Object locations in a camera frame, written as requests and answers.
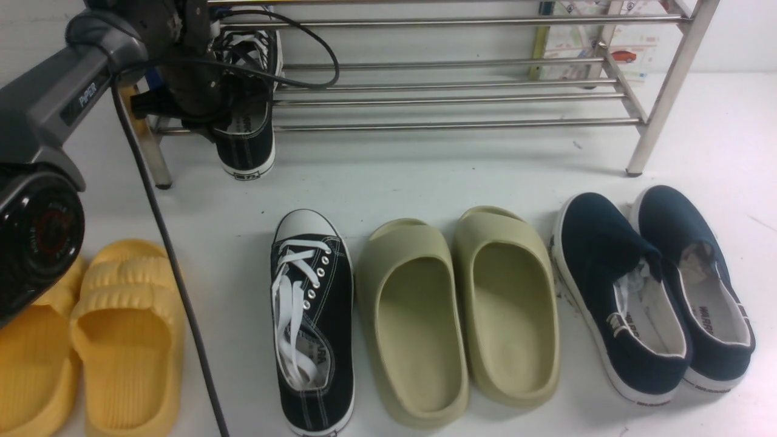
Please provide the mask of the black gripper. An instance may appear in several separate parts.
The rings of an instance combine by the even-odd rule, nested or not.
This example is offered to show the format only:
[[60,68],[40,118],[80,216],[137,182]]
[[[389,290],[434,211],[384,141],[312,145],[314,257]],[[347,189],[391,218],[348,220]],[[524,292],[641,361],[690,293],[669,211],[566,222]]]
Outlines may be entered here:
[[225,70],[212,50],[211,14],[206,1],[175,1],[177,39],[154,59],[164,85],[131,98],[136,119],[148,115],[178,119],[191,132],[206,132],[230,114]]

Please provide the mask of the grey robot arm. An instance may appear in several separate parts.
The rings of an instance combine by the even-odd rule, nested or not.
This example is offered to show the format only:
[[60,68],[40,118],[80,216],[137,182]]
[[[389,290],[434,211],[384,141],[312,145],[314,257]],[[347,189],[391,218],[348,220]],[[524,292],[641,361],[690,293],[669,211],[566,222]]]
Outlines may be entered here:
[[209,121],[224,111],[205,1],[87,1],[66,47],[2,88],[2,326],[67,273],[81,251],[86,183],[64,142],[111,86],[152,67],[183,90],[148,92],[140,114]]

